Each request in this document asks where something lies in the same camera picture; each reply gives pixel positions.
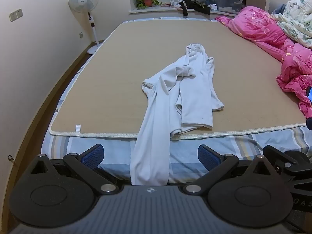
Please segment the white long sleeve shirt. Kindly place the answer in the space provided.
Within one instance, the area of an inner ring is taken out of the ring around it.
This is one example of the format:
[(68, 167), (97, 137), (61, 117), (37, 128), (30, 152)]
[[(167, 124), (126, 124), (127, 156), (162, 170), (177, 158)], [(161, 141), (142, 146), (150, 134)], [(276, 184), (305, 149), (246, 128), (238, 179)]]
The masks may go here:
[(213, 128), (213, 112), (224, 109), (213, 86), (214, 70), (214, 58), (192, 43), (184, 56), (142, 82), (148, 106), (131, 153), (133, 185), (166, 185), (172, 137)]

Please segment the striped blue bed sheet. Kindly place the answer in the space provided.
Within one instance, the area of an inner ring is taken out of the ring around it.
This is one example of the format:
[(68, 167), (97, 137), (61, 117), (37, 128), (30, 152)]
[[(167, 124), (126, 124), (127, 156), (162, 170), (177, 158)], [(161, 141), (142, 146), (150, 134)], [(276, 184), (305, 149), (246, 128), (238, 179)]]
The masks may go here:
[[(130, 179), (130, 156), (134, 140), (116, 140), (101, 138), (81, 138), (45, 135), (41, 151), (50, 159), (61, 159), (68, 153), (82, 153), (95, 144), (104, 147), (104, 161), (101, 169), (119, 179)], [(186, 183), (206, 174), (207, 170), (198, 160), (199, 145), (205, 144), (224, 155), (231, 153), (242, 160), (252, 160), (262, 153), (264, 146), (271, 145), (285, 152), (301, 151), (311, 155), (311, 130), (305, 126), (274, 132), (257, 133), (244, 136), (212, 137), (170, 142), (169, 182)]]

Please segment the beige bed mat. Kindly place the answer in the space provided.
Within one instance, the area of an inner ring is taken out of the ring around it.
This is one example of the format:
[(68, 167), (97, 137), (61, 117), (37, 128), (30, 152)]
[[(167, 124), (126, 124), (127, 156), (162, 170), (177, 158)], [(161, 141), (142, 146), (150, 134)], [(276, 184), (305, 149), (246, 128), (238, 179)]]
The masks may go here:
[(280, 62), (215, 21), (123, 23), (78, 74), (52, 135), (136, 137), (144, 118), (182, 138), (305, 124), (276, 83)]

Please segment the smartphone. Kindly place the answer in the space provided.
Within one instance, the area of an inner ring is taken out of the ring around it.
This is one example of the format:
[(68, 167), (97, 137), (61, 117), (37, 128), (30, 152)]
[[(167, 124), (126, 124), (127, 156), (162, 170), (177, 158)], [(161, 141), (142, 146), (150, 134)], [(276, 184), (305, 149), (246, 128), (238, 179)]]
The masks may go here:
[(312, 104), (312, 87), (311, 86), (307, 88), (306, 96), (309, 99), (310, 103)]

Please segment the pink floral quilt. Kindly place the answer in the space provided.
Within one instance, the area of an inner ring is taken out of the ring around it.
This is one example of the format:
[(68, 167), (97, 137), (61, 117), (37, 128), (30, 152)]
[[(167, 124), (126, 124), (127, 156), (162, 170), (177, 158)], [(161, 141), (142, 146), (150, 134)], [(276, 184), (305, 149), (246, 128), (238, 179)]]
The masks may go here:
[(276, 81), (284, 92), (293, 92), (300, 111), (311, 117), (311, 100), (306, 96), (311, 87), (311, 50), (295, 43), (266, 11), (247, 6), (236, 17), (218, 16), (217, 21), (281, 62)]

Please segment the white floral quilt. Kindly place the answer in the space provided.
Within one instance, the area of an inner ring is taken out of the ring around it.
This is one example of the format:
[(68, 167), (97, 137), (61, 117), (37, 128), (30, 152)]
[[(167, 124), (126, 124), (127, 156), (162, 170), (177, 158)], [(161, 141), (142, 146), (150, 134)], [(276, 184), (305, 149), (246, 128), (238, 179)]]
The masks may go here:
[(291, 0), (272, 12), (287, 36), (311, 49), (311, 0)]

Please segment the white standing fan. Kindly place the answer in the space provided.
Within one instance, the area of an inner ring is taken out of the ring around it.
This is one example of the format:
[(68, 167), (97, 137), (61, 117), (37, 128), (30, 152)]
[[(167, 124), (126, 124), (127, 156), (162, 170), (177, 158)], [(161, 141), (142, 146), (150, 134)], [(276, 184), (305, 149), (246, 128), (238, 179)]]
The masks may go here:
[(88, 54), (93, 55), (101, 46), (100, 42), (98, 41), (97, 33), (96, 33), (96, 28), (95, 28), (95, 20), (94, 17), (92, 16), (92, 11), (95, 9), (97, 6), (99, 0), (68, 0), (68, 5), (71, 10), (81, 13), (81, 14), (86, 14), (89, 24), (91, 26), (91, 29), (93, 31), (94, 35), (94, 40), (95, 40), (95, 45), (90, 47), (87, 51)]

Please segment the potted green plant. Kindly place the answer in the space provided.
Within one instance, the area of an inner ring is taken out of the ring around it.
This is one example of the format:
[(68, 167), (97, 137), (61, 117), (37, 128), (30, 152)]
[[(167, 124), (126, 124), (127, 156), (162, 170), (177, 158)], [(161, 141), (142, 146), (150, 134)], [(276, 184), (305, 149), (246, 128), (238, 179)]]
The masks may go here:
[(136, 8), (139, 10), (152, 6), (161, 6), (162, 0), (135, 0)]

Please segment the double wall switch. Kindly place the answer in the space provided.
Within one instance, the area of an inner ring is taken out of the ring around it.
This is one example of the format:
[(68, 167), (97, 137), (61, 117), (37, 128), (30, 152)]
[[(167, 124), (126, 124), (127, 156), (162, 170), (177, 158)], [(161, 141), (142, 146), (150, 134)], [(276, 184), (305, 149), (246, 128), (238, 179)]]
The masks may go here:
[(18, 9), (14, 12), (11, 12), (8, 16), (10, 18), (10, 22), (14, 22), (15, 20), (23, 17), (23, 11), (22, 9)]

